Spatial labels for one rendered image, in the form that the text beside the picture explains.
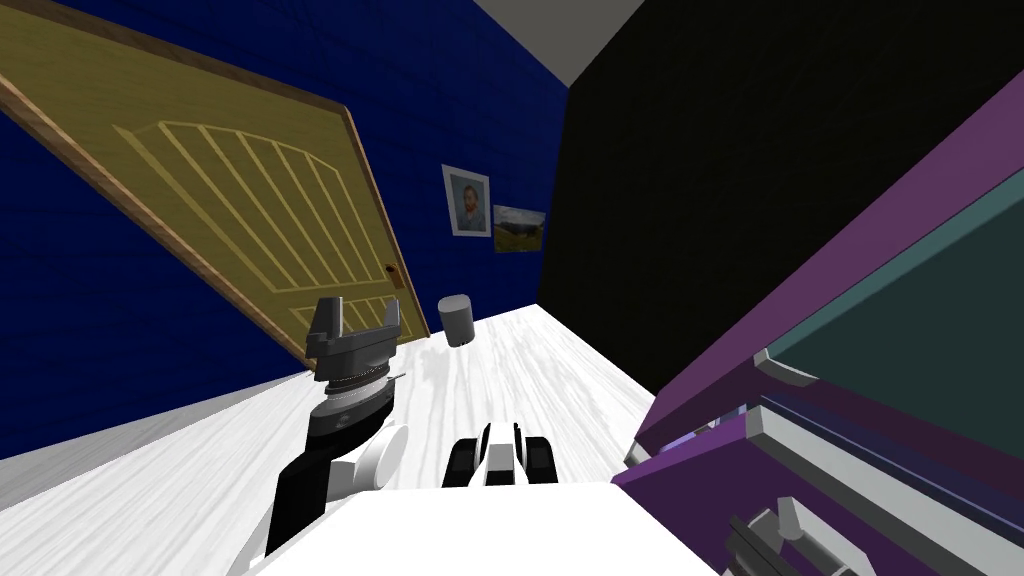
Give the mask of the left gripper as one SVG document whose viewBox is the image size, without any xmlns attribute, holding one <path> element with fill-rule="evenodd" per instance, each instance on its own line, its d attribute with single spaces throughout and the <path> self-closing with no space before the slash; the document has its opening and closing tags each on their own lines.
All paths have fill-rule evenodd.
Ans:
<svg viewBox="0 0 1024 576">
<path fill-rule="evenodd" d="M 400 301 L 386 303 L 382 327 L 342 334 L 343 299 L 319 298 L 306 337 L 306 358 L 316 362 L 316 381 L 358 376 L 387 364 L 401 334 Z"/>
</svg>

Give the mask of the grey cylinder bin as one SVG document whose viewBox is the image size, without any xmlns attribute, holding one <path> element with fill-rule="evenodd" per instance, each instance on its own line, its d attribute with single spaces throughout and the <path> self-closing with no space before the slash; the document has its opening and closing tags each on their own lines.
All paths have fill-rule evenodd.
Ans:
<svg viewBox="0 0 1024 576">
<path fill-rule="evenodd" d="M 460 347 L 474 340 L 474 318 L 470 298 L 466 294 L 440 298 L 437 310 L 451 347 Z"/>
</svg>

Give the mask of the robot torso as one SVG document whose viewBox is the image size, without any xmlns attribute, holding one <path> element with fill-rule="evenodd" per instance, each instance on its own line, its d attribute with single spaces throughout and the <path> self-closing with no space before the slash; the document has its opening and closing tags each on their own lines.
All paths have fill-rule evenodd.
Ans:
<svg viewBox="0 0 1024 576">
<path fill-rule="evenodd" d="M 335 460 L 319 516 L 269 523 L 244 576 L 715 576 L 610 482 L 561 483 L 542 439 L 456 443 L 452 487 L 389 490 L 406 426 Z"/>
</svg>

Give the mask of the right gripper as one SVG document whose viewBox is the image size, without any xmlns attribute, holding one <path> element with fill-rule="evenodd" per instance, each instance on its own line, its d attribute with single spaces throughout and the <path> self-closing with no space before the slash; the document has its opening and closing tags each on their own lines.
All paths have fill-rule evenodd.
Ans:
<svg viewBox="0 0 1024 576">
<path fill-rule="evenodd" d="M 823 576 L 877 576 L 860 548 L 793 497 L 759 513 L 755 534 L 775 553 L 790 544 Z"/>
</svg>

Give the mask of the framed portrait picture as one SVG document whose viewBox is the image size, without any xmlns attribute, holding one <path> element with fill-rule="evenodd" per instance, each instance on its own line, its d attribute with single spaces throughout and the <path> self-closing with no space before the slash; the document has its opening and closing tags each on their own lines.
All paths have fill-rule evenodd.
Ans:
<svg viewBox="0 0 1024 576">
<path fill-rule="evenodd" d="M 490 237 L 490 179 L 486 175 L 441 165 L 452 234 Z"/>
</svg>

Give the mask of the purple drawer front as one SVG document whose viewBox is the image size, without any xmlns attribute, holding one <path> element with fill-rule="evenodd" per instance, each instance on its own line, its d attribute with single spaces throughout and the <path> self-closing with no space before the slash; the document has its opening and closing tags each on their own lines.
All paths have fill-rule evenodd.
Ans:
<svg viewBox="0 0 1024 576">
<path fill-rule="evenodd" d="M 869 559 L 877 576 L 940 576 L 864 522 L 852 507 L 746 439 L 744 416 L 635 466 L 613 482 L 692 552 L 726 568 L 730 520 L 753 520 L 793 497 Z"/>
</svg>

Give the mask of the dark teal cabinet door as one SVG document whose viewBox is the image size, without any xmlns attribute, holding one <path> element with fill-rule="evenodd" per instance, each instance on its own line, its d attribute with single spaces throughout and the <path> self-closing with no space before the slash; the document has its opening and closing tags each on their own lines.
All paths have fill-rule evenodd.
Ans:
<svg viewBox="0 0 1024 576">
<path fill-rule="evenodd" d="M 1024 168 L 767 354 L 1024 460 Z"/>
</svg>

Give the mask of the purple cabinet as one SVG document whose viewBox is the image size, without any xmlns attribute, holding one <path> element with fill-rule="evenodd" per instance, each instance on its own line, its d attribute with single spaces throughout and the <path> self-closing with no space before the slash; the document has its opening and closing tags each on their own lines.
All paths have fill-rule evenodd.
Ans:
<svg viewBox="0 0 1024 576">
<path fill-rule="evenodd" d="M 744 316 L 655 399 L 630 468 L 765 407 L 1024 548 L 1024 460 L 752 358 L 1024 168 L 1024 71 Z"/>
</svg>

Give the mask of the yellow wooden door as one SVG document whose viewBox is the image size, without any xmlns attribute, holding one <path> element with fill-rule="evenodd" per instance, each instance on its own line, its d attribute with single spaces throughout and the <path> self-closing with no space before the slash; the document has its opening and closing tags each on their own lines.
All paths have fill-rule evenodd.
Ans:
<svg viewBox="0 0 1024 576">
<path fill-rule="evenodd" d="M 293 356 L 327 296 L 348 331 L 397 298 L 399 342 L 428 335 L 340 102 L 54 0 L 0 0 L 0 110 Z"/>
</svg>

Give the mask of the landscape picture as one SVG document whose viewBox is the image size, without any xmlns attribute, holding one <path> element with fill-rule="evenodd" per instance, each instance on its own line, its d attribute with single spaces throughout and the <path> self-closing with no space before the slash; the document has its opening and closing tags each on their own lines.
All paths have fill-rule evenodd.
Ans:
<svg viewBox="0 0 1024 576">
<path fill-rule="evenodd" d="M 543 212 L 493 206 L 493 238 L 496 253 L 539 252 L 546 224 Z"/>
</svg>

